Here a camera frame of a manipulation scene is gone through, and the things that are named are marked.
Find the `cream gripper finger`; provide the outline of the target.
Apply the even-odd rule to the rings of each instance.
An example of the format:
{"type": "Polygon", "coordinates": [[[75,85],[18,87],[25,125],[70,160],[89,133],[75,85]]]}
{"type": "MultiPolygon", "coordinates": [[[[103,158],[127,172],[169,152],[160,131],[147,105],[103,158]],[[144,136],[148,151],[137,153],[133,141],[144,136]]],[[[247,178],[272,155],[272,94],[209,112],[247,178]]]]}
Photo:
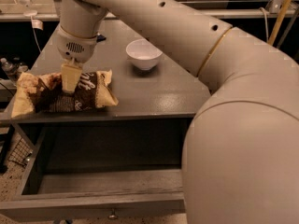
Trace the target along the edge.
{"type": "Polygon", "coordinates": [[[62,64],[62,90],[65,93],[74,93],[82,73],[82,65],[75,59],[67,60],[62,64]]]}

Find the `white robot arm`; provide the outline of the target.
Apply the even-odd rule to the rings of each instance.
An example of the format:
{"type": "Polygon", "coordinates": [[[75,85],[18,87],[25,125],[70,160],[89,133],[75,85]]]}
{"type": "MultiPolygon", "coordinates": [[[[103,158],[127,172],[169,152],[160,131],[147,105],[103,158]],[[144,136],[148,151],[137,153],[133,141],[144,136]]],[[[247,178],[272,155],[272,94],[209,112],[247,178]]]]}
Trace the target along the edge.
{"type": "Polygon", "coordinates": [[[299,76],[285,53],[174,0],[106,8],[211,90],[187,132],[188,224],[299,224],[299,76]]]}

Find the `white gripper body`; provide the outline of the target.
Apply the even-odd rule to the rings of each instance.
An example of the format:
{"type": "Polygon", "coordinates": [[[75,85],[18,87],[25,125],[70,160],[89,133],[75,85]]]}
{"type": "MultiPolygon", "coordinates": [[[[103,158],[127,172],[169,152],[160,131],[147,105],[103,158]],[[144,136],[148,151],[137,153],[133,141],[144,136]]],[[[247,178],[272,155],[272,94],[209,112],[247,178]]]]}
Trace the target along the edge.
{"type": "Polygon", "coordinates": [[[66,32],[61,25],[57,31],[57,49],[66,60],[75,60],[77,63],[86,63],[93,56],[96,46],[96,37],[81,38],[66,32]]]}

